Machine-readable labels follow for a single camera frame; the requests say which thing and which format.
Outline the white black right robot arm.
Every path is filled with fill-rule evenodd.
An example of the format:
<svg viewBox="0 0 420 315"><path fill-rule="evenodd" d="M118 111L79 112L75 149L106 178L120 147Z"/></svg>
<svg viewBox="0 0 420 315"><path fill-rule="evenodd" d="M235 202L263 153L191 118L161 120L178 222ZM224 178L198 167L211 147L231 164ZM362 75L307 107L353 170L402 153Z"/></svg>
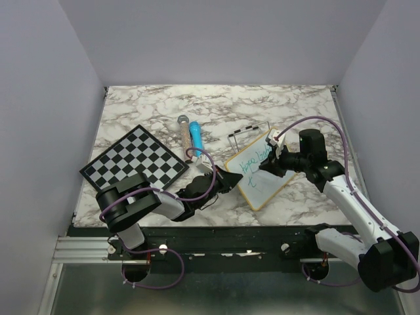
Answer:
<svg viewBox="0 0 420 315"><path fill-rule="evenodd" d="M271 151L260 164L260 170L277 177L284 177L288 171L304 173L341 210L360 237L355 240L320 224L311 228L310 236L302 240L306 255L331 253L356 269L362 282L374 292L416 276L419 240L411 232L402 233L358 194L346 177L345 168L328 158L319 130L305 129L299 133L299 152L290 152L285 136L277 130L269 132L266 142Z"/></svg>

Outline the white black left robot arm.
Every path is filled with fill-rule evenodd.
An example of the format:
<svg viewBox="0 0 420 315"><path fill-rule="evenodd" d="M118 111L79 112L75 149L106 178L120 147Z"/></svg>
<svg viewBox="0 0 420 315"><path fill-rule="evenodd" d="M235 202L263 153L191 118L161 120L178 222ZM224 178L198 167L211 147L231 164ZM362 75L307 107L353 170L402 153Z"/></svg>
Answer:
<svg viewBox="0 0 420 315"><path fill-rule="evenodd" d="M142 173L127 177L96 194L100 220L122 241L123 252L131 259L139 259L146 249L140 219L156 213L174 222L185 221L218 194L229 193L243 178L218 166L215 169L214 173L195 177L175 194L157 188Z"/></svg>

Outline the yellow framed whiteboard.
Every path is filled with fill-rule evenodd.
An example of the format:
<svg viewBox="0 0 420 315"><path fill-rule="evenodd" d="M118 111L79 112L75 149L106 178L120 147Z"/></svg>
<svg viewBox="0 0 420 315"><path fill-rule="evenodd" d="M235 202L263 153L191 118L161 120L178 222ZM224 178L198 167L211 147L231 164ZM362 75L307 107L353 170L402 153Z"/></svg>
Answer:
<svg viewBox="0 0 420 315"><path fill-rule="evenodd" d="M264 207L296 176L295 172L287 171L284 177L277 177L259 169L261 162L271 152L266 137L276 131L276 128L269 129L229 158L224 164L228 172L243 176L238 183L238 188L254 211Z"/></svg>

